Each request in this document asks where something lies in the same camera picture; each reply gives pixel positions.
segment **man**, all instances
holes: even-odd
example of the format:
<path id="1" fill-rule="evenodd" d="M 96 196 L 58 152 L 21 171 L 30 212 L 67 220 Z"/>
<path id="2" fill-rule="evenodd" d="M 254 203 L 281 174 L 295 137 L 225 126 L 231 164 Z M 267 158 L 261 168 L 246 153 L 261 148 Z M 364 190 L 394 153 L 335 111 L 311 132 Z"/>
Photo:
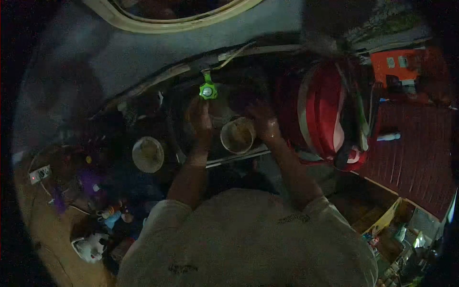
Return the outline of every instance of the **man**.
<path id="1" fill-rule="evenodd" d="M 291 203 L 243 189 L 201 202 L 213 128 L 207 101 L 192 110 L 194 148 L 126 253 L 120 286 L 375 285 L 368 244 L 306 176 L 266 104 L 247 111 L 280 166 Z"/>

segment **wet hand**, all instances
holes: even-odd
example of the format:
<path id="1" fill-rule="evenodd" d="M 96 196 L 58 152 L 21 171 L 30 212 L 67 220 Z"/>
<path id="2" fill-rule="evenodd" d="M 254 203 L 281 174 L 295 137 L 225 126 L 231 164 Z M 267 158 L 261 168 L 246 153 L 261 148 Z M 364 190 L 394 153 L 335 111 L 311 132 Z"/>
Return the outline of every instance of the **wet hand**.
<path id="1" fill-rule="evenodd" d="M 246 108 L 248 114 L 254 119 L 257 136 L 266 144 L 282 140 L 276 115 L 271 107 L 260 100 L 255 105 Z"/>
<path id="2" fill-rule="evenodd" d="M 196 132 L 198 143 L 210 144 L 213 127 L 209 116 L 209 100 L 199 97 L 191 101 L 190 122 Z"/>

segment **electrical cable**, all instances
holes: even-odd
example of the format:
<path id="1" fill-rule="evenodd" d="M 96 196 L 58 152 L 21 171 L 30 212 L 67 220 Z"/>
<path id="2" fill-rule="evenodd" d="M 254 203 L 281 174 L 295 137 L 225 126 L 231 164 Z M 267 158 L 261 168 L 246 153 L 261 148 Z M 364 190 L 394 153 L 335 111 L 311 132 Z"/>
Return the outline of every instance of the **electrical cable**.
<path id="1" fill-rule="evenodd" d="M 226 66 L 226 64 L 228 64 L 231 60 L 233 60 L 237 55 L 239 55 L 240 53 L 242 53 L 246 48 L 252 46 L 253 44 L 255 44 L 256 41 L 253 41 L 253 42 L 250 42 L 249 44 L 245 45 L 245 46 L 242 46 L 241 48 L 239 48 L 236 52 L 234 52 L 228 59 L 226 59 L 221 65 L 215 67 L 215 68 L 209 68 L 209 69 L 204 69 L 201 71 L 201 73 L 204 73 L 204 72 L 210 72 L 210 71 L 217 71 L 221 68 L 223 68 L 224 66 Z"/>
<path id="2" fill-rule="evenodd" d="M 72 207 L 72 208 L 74 208 L 74 209 L 78 210 L 79 212 L 82 212 L 82 213 L 84 213 L 86 215 L 91 215 L 89 212 L 86 212 L 86 211 L 84 211 L 82 209 L 79 209 L 78 207 L 74 206 L 73 204 L 69 204 L 68 206 Z"/>

